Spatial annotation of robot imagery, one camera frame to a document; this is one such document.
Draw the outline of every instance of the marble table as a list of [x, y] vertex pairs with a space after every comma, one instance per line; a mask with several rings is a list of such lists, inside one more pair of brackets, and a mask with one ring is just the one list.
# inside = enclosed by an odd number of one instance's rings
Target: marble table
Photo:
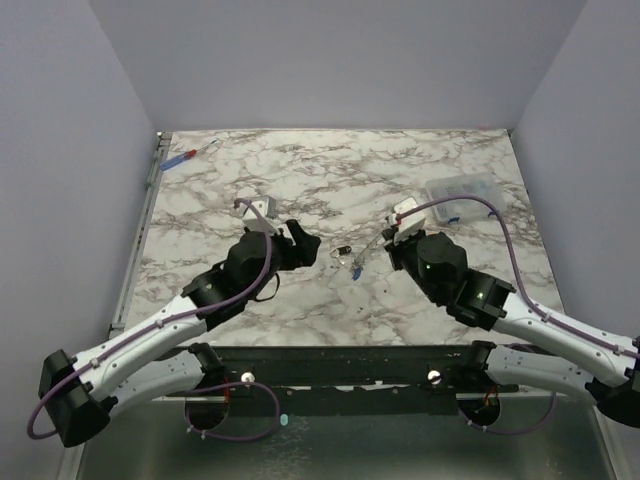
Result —
[[[429, 303], [406, 273], [393, 272], [382, 250], [374, 252], [355, 282], [348, 266], [329, 255], [342, 245], [359, 252], [382, 229], [392, 205], [408, 196], [424, 198], [427, 180], [486, 171], [502, 189], [529, 294], [562, 309], [504, 130], [178, 132], [169, 156], [214, 139], [214, 145], [162, 178], [128, 326], [159, 310], [195, 275], [226, 257], [242, 235], [234, 198], [270, 195], [278, 201], [282, 224], [295, 218], [322, 238], [318, 260], [312, 268], [283, 273], [274, 300], [251, 303], [201, 340], [280, 346], [509, 341], [456, 323]], [[446, 231], [467, 250], [471, 267], [513, 282], [495, 220], [442, 229], [431, 213], [428, 218], [428, 230]]]

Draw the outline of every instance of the plastic container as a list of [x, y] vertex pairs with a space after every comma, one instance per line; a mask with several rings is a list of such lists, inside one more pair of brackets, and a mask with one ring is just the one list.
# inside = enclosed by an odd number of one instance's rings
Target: plastic container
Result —
[[[502, 191], [489, 172], [430, 180], [425, 184], [425, 189], [427, 201], [466, 194], [488, 200], [499, 212], [506, 208]], [[431, 210], [440, 225], [467, 222], [493, 215], [486, 206], [473, 200], [453, 200], [432, 207]]]

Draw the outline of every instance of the small blue object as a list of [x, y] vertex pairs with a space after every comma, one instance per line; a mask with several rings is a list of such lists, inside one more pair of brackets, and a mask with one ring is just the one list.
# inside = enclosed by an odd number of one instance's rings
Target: small blue object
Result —
[[166, 162], [162, 162], [160, 164], [160, 170], [162, 170], [163, 172], [166, 172], [170, 168], [173, 168], [176, 165], [180, 165], [185, 160], [186, 160], [186, 155], [184, 153], [181, 154], [181, 155], [177, 155], [177, 156], [175, 156], [173, 158], [170, 158]]

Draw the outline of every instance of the red and blue screwdriver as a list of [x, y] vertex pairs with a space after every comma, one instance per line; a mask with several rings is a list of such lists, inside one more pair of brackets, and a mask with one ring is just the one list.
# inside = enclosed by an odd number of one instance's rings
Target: red and blue screwdriver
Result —
[[184, 152], [181, 153], [180, 155], [176, 155], [173, 158], [170, 158], [169, 160], [167, 160], [166, 162], [162, 162], [160, 164], [160, 170], [162, 170], [163, 172], [166, 172], [167, 170], [169, 170], [170, 168], [175, 167], [176, 165], [180, 165], [182, 162], [189, 160], [190, 158], [195, 157], [198, 153], [200, 153], [201, 151], [203, 151], [205, 148], [207, 148], [209, 145], [213, 145], [214, 143], [216, 143], [215, 140], [213, 140], [210, 143], [207, 143], [204, 147], [199, 148], [197, 150], [189, 150], [188, 152]]

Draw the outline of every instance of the gray wall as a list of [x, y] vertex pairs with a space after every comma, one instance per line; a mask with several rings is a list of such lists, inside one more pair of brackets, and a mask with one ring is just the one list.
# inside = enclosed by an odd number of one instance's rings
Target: gray wall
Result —
[[91, 0], [159, 129], [514, 127], [584, 0]]
[[3, 2], [0, 45], [0, 478], [39, 480], [41, 362], [106, 338], [157, 140], [85, 0]]
[[587, 3], [513, 143], [567, 311], [640, 335], [640, 0]]

